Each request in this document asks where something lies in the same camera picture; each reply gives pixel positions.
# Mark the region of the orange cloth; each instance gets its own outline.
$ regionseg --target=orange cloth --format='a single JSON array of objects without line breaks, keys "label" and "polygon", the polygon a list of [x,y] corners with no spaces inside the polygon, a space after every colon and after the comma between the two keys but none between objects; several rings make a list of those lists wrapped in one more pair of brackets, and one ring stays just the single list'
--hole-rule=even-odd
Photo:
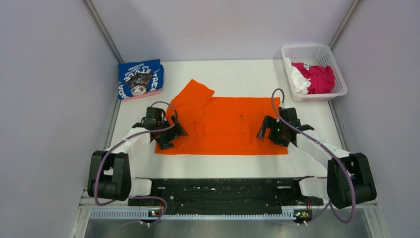
[{"label": "orange cloth", "polygon": [[[287,147],[273,144],[267,137],[258,139],[257,133],[266,115],[276,117],[271,98],[212,97],[214,91],[191,80],[171,104],[188,136],[180,136],[173,148],[158,154],[177,155],[280,155]],[[174,111],[168,107],[166,117]]]}]

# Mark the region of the white cloth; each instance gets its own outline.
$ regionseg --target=white cloth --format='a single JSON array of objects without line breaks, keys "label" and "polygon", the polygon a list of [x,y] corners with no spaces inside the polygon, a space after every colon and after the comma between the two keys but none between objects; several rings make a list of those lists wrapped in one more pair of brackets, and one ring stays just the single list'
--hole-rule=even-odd
[{"label": "white cloth", "polygon": [[295,92],[308,94],[308,87],[311,85],[310,78],[305,78],[298,68],[292,65],[292,60],[289,57],[285,58],[284,61],[289,68]]}]

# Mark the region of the cable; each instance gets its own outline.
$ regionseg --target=cable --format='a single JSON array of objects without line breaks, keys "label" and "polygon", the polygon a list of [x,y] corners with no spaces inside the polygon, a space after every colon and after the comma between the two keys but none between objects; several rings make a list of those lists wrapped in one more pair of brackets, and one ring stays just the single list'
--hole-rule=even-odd
[{"label": "cable", "polygon": [[[172,106],[171,104],[169,104],[169,103],[167,103],[167,102],[164,102],[164,101],[157,101],[157,102],[154,102],[154,103],[152,103],[152,105],[151,105],[151,107],[153,107],[155,104],[157,104],[157,103],[163,103],[163,104],[166,104],[166,105],[168,105],[168,106],[170,106],[174,111],[175,111],[175,122],[176,121],[178,121],[178,112],[176,111],[176,109],[175,109],[175,107],[174,106]],[[106,153],[105,153],[105,155],[104,155],[104,157],[102,158],[102,161],[101,161],[101,164],[99,165],[99,168],[98,168],[98,172],[97,172],[97,174],[96,174],[96,180],[95,180],[95,187],[94,187],[94,199],[95,199],[95,203],[96,203],[96,205],[98,205],[98,206],[105,206],[105,205],[108,205],[108,204],[110,204],[110,203],[112,203],[112,202],[114,202],[115,200],[111,200],[111,201],[108,201],[108,202],[104,202],[104,203],[100,203],[99,202],[99,200],[98,200],[98,187],[99,187],[99,178],[100,178],[100,176],[101,176],[101,171],[102,171],[102,169],[103,169],[103,167],[104,167],[104,164],[105,164],[105,161],[106,161],[106,159],[108,158],[108,156],[116,149],[116,148],[118,148],[120,145],[122,145],[122,144],[124,144],[125,142],[126,142],[126,140],[127,139],[131,139],[131,138],[133,138],[133,137],[136,137],[136,136],[139,136],[139,135],[142,135],[142,134],[145,134],[145,133],[155,133],[155,132],[163,132],[163,131],[166,131],[166,130],[169,130],[169,129],[171,129],[171,128],[173,128],[175,126],[175,123],[174,124],[172,124],[172,125],[170,125],[169,127],[167,127],[167,128],[163,128],[163,129],[156,129],[156,130],[147,130],[147,131],[141,131],[141,132],[138,132],[138,133],[135,133],[135,134],[132,134],[132,135],[130,135],[130,136],[128,136],[125,140],[121,140],[120,142],[118,142],[116,145],[114,145],[114,146],[112,146]]]},{"label": "cable", "polygon": [[[158,223],[159,222],[159,220],[163,217],[163,215],[165,214],[165,212],[166,212],[166,209],[168,208],[168,203],[165,201],[165,199],[163,199],[163,198],[161,198],[161,197],[156,197],[156,196],[134,196],[134,197],[132,197],[133,199],[157,199],[157,200],[160,200],[160,201],[162,201],[164,204],[165,204],[165,206],[163,207],[163,212],[160,214],[160,216],[156,219],[156,221],[154,221],[154,222],[152,222],[152,223],[150,223],[149,224],[149,226],[153,226],[153,225],[155,225],[156,223]],[[115,230],[113,230],[112,232],[110,232],[110,233],[108,233],[104,238],[107,238],[107,237],[109,237],[111,234],[114,234],[116,231],[118,231],[119,229],[121,229],[121,228],[123,228],[123,227],[125,227],[125,226],[127,226],[127,225],[130,225],[130,224],[140,224],[140,225],[142,225],[142,224],[147,224],[147,223],[143,223],[143,222],[141,222],[141,221],[129,221],[129,222],[126,222],[126,223],[124,223],[124,224],[122,224],[121,226],[119,226],[119,227],[117,227],[117,228],[115,228]]]},{"label": "cable", "polygon": [[346,170],[346,167],[344,167],[344,165],[343,165],[343,163],[341,162],[341,160],[336,156],[336,155],[334,155],[334,153],[331,151],[331,150],[329,150],[324,144],[322,144],[321,142],[319,142],[317,139],[315,139],[315,138],[313,138],[312,136],[310,136],[310,135],[308,135],[308,134],[306,134],[306,133],[304,133],[303,131],[301,131],[301,130],[299,130],[299,129],[297,129],[296,127],[294,127],[294,126],[292,126],[290,123],[288,123],[285,119],[283,119],[281,116],[280,116],[280,113],[278,112],[278,110],[277,110],[277,108],[276,108],[276,106],[275,106],[275,104],[274,104],[274,95],[275,95],[275,93],[277,92],[277,91],[280,91],[281,92],[281,94],[283,95],[283,98],[282,98],[282,100],[281,100],[281,102],[282,102],[282,104],[284,103],[284,91],[283,91],[283,89],[281,89],[281,88],[277,88],[277,89],[275,89],[274,91],[273,91],[273,94],[271,95],[271,106],[273,107],[273,110],[274,110],[274,112],[276,113],[276,115],[278,116],[278,118],[279,118],[279,120],[282,122],[282,123],[284,123],[286,126],[288,126],[288,127],[290,127],[291,129],[293,129],[294,131],[296,131],[297,133],[300,133],[300,134],[302,134],[302,135],[304,135],[304,136],[306,136],[308,139],[310,139],[311,141],[313,141],[313,142],[315,142],[316,144],[318,144],[322,149],[324,149],[328,154],[330,154],[331,156],[332,156],[332,158],[337,162],[337,164],[338,164],[338,166],[341,168],[341,170],[344,172],[344,176],[346,177],[346,180],[347,180],[347,182],[349,183],[349,187],[350,187],[350,195],[351,195],[351,198],[352,198],[352,211],[351,211],[351,213],[350,213],[350,217],[349,217],[349,219],[347,219],[347,220],[344,220],[344,219],[342,219],[341,217],[339,217],[338,216],[338,214],[337,214],[337,212],[334,210],[334,208],[333,208],[333,206],[332,206],[332,203],[331,203],[331,201],[330,202],[328,202],[328,204],[321,210],[321,212],[320,213],[318,213],[314,218],[312,218],[312,220],[310,220],[309,222],[307,222],[308,224],[309,223],[312,223],[313,221],[315,221],[316,219],[318,219],[318,217],[322,214],[322,213],[324,213],[324,211],[327,209],[327,207],[328,206],[330,206],[331,207],[331,210],[332,210],[332,212],[333,212],[333,214],[335,215],[335,217],[341,222],[341,223],[344,223],[344,224],[347,224],[347,223],[350,223],[353,219],[354,219],[354,216],[356,215],[356,194],[355,194],[355,191],[354,191],[354,186],[353,186],[353,183],[352,183],[352,179],[350,178],[350,176],[348,175],[348,173],[347,173],[347,170]]}]

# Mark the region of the pile of clothes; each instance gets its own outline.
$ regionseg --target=pile of clothes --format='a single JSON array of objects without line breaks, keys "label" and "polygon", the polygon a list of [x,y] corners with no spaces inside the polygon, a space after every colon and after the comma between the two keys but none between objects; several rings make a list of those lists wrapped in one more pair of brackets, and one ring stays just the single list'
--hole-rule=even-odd
[{"label": "pile of clothes", "polygon": [[287,57],[284,59],[289,67],[290,77],[295,91],[302,94],[331,93],[334,88],[334,72],[330,66],[293,63]]}]

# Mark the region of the red clothing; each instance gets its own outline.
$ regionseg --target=red clothing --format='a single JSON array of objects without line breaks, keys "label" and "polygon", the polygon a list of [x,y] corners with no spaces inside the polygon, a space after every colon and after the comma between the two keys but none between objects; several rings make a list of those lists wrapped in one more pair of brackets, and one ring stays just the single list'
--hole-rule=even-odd
[{"label": "red clothing", "polygon": [[292,63],[307,79],[311,79],[308,94],[331,93],[334,88],[334,72],[330,66],[314,65],[307,70],[303,63]]}]

